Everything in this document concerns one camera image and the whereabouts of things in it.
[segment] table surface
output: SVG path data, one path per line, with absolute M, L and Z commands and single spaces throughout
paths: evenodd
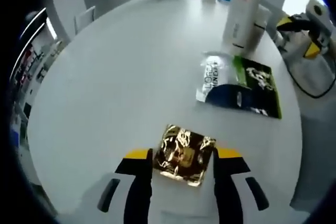
M 253 59 L 272 67 L 281 120 L 195 99 L 202 52 L 221 49 L 227 11 L 228 4 L 203 0 L 132 0 L 62 51 L 36 95 L 27 131 L 38 177 L 60 214 L 75 211 L 128 151 L 156 147 L 170 123 L 237 149 L 270 201 L 262 212 L 289 207 L 301 162 L 300 111 L 269 36 Z

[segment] gold foil package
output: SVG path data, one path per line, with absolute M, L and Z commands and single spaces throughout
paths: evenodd
M 168 125 L 153 161 L 153 168 L 163 176 L 199 186 L 205 176 L 216 140 Z

